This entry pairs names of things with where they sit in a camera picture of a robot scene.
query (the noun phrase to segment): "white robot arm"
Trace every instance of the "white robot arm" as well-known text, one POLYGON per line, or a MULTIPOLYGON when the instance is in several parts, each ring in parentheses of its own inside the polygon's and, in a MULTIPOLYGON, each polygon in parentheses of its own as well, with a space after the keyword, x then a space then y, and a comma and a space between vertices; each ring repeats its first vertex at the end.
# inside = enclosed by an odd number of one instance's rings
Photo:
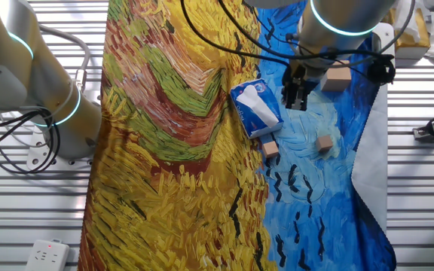
MULTIPOLYGON (((0 0, 0 113, 24 112, 23 108, 32 106, 57 111, 53 118, 60 129, 61 157, 75 159, 92 153, 101 123, 100 107, 85 99, 50 52, 26 0, 0 0)), ((32 121, 46 129, 41 117, 32 121)))
MULTIPOLYGON (((246 0, 246 3, 258 8, 278 8, 300 1, 246 0)), ((308 0, 299 21, 297 33, 292 35, 294 39, 299 40, 299 47, 294 49, 296 56, 355 50, 376 28, 394 2, 395 0, 308 0)), ((383 45, 381 51, 377 53, 386 51, 402 32, 392 42, 383 45)), ((309 92, 317 86, 335 60, 345 59, 348 56, 336 54, 335 58, 328 59, 323 57, 291 59, 289 63, 291 68, 286 71, 283 77, 283 103, 286 107, 305 111, 309 92)), ((391 80, 394 78, 392 58, 392 56, 388 59, 383 57, 379 63, 376 62, 379 69, 390 71, 384 77, 391 78, 391 80)))

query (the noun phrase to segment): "wooden block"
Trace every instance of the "wooden block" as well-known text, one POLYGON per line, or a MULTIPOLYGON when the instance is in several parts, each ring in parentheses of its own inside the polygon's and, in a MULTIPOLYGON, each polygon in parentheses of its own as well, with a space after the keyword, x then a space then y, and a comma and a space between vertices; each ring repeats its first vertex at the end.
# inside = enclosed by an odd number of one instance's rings
POLYGON ((332 148, 331 136, 330 135, 320 136, 316 140, 316 148, 317 148, 317 151, 320 153, 324 153, 326 151, 331 150, 331 148, 332 148))
POLYGON ((349 68, 329 69, 321 80, 322 91, 345 91, 351 84, 351 70, 349 68))
POLYGON ((269 142, 262 145, 262 150, 266 158, 276 157, 279 154, 279 148, 276 142, 269 142))

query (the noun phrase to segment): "van gogh painting fabric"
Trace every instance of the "van gogh painting fabric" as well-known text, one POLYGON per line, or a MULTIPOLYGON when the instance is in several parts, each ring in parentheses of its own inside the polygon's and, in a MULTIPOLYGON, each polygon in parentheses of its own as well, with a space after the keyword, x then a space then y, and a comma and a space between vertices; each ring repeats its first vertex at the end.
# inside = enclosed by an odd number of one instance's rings
MULTIPOLYGON (((267 56, 216 0, 186 2, 206 37, 267 56)), ((261 43, 292 53, 241 0, 225 3, 261 43)), ((283 38, 304 6, 257 13, 283 38)), ((202 42, 179 1, 110 0, 103 58, 103 122, 78 270, 396 268, 350 177, 376 86, 353 73, 344 93, 313 91, 306 112, 281 106, 283 129, 251 141, 228 92, 262 78, 280 100, 285 66, 202 42), (314 145, 323 135, 334 143, 327 154, 314 145), (280 155, 266 160, 261 144, 270 140, 280 155)))

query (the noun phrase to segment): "electrical outlet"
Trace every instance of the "electrical outlet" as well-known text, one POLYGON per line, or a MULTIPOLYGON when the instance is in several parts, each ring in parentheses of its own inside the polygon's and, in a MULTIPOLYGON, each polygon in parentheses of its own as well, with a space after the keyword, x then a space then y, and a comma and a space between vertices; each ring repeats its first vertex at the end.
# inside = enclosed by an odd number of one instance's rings
POLYGON ((59 240, 36 240, 25 271, 63 271, 69 246, 59 240))

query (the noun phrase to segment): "metal grate table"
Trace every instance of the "metal grate table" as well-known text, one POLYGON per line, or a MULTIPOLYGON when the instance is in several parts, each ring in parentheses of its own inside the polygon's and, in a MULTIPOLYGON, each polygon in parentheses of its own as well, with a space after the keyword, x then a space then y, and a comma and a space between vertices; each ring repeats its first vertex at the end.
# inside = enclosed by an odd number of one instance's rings
MULTIPOLYGON (((87 42, 93 58, 85 95, 98 96, 107 0, 29 1, 41 23, 87 42)), ((58 60, 73 75, 83 52, 69 41, 44 35, 58 60)), ((388 227, 398 271, 434 271, 434 145, 419 145, 412 127, 434 117, 434 65, 397 62, 389 87, 388 227)), ((30 142, 31 133, 17 135, 30 142)), ((11 159, 24 165, 28 148, 9 137, 2 142, 11 159)), ((0 271, 24 270, 36 239, 59 238, 72 251, 65 271, 76 271, 90 167, 38 176, 0 169, 0 271)))

